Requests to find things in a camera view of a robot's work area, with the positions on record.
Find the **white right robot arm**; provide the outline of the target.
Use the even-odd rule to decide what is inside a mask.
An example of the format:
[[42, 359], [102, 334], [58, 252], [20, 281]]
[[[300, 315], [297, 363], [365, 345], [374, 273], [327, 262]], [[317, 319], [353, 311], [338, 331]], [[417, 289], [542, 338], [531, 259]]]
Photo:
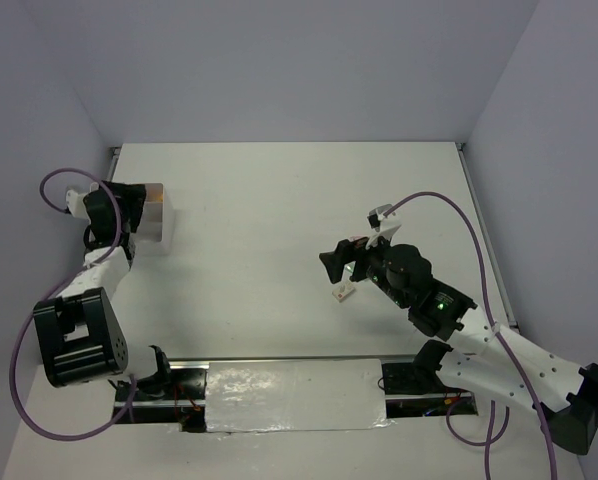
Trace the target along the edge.
[[371, 281], [406, 310], [428, 339], [413, 360], [421, 389], [469, 390], [541, 413], [553, 443], [577, 455], [589, 453], [598, 430], [598, 364], [565, 360], [489, 321], [473, 299], [435, 279], [431, 263], [414, 246], [385, 240], [369, 246], [362, 237], [340, 241], [319, 259], [331, 283], [352, 264], [352, 281]]

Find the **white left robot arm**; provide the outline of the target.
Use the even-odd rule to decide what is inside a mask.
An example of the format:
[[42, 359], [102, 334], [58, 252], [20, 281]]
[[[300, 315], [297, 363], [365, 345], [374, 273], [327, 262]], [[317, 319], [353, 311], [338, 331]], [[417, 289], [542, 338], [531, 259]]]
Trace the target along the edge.
[[83, 271], [38, 302], [33, 321], [55, 388], [123, 373], [130, 348], [111, 300], [137, 255], [168, 253], [174, 210], [161, 183], [104, 182], [67, 191], [66, 213], [87, 222]]

